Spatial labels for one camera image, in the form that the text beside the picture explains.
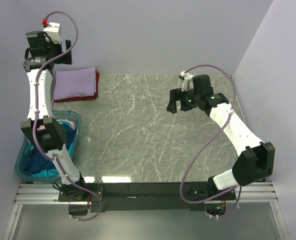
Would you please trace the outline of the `lavender t shirt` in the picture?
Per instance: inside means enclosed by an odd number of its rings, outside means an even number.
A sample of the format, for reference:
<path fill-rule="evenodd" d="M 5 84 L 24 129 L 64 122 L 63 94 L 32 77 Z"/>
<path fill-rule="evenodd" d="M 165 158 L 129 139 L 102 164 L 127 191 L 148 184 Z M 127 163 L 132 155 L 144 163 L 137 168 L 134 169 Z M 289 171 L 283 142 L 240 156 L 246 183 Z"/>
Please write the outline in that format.
<path fill-rule="evenodd" d="M 96 68 L 64 70 L 56 72 L 53 93 L 55 100 L 91 96 L 95 92 Z"/>

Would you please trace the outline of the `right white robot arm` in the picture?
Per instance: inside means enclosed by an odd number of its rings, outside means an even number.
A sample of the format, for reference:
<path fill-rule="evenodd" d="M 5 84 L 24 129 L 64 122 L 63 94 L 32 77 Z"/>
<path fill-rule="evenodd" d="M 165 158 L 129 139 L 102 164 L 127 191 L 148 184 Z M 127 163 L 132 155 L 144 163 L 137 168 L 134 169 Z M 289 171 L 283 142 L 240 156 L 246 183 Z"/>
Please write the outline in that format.
<path fill-rule="evenodd" d="M 233 167 L 208 179 L 207 194 L 217 200 L 226 189 L 247 186 L 270 177 L 273 173 L 275 147 L 263 142 L 239 118 L 231 102 L 221 93 L 214 93 L 210 77 L 181 72 L 182 86 L 170 90 L 167 111 L 177 113 L 177 102 L 186 112 L 199 108 L 213 120 L 227 136 L 238 158 Z"/>

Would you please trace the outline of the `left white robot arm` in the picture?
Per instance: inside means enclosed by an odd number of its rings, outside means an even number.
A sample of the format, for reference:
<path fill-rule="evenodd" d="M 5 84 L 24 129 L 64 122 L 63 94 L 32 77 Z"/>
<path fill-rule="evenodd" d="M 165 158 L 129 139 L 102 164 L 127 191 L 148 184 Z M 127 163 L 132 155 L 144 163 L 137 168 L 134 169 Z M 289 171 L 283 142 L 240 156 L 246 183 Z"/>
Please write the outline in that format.
<path fill-rule="evenodd" d="M 74 184 L 70 195 L 76 201 L 87 197 L 88 189 L 78 183 L 81 173 L 71 159 L 71 148 L 77 127 L 66 120 L 56 120 L 52 111 L 51 85 L 55 64 L 72 63 L 71 53 L 63 52 L 60 35 L 43 29 L 26 33 L 29 47 L 25 51 L 23 68 L 30 91 L 27 119 L 20 123 L 26 137 L 26 153 L 18 158 L 17 172 L 34 182 L 61 179 L 65 185 Z"/>

